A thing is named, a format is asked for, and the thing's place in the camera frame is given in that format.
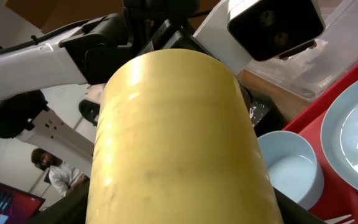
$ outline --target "fork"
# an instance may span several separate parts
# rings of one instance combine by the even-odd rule
[[[351,224],[351,223],[355,222],[354,219],[341,223],[341,221],[346,220],[346,219],[350,218],[351,216],[352,215],[344,215],[344,216],[341,216],[341,217],[332,218],[330,220],[325,220],[325,222],[327,224]]]

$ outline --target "red tray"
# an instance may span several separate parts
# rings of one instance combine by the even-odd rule
[[[333,101],[358,81],[358,65],[337,81],[315,102],[297,116],[284,130],[299,133],[312,145],[324,173],[324,190],[310,212],[322,220],[352,214],[358,224],[358,191],[340,178],[326,160],[320,133],[323,118]]]

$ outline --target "clear plastic container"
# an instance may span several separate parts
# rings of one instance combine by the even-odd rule
[[[358,0],[321,0],[319,6],[326,30],[316,48],[245,68],[308,101],[317,99],[358,64]]]

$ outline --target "person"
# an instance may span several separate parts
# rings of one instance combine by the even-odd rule
[[[39,169],[49,168],[50,183],[62,197],[70,195],[79,186],[89,181],[89,178],[80,170],[40,148],[32,151],[31,162]]]

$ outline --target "yellow container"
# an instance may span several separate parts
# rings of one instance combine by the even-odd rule
[[[159,50],[103,93],[87,223],[283,223],[239,86],[216,59]]]

